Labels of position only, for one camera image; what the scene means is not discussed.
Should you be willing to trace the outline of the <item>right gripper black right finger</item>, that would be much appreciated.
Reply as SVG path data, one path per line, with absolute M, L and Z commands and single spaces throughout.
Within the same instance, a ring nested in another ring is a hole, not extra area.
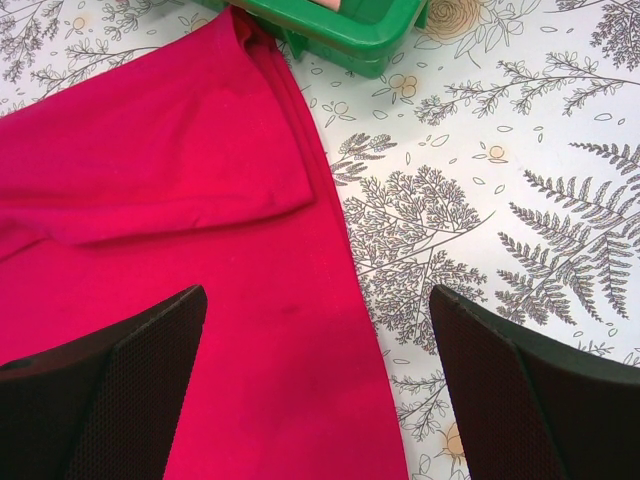
M 474 479 L 636 479 L 639 370 L 438 285 L 431 320 Z

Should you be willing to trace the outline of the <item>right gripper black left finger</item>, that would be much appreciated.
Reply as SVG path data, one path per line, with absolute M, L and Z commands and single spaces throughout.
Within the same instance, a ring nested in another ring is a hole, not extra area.
M 2 365 L 2 478 L 162 478 L 206 310 L 195 285 Z

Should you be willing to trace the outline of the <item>magenta t shirt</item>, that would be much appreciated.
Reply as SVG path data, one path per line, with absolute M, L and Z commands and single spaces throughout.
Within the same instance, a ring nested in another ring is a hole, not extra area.
M 1 357 L 194 284 L 169 479 L 403 479 L 384 361 L 313 119 L 228 9 L 1 121 Z

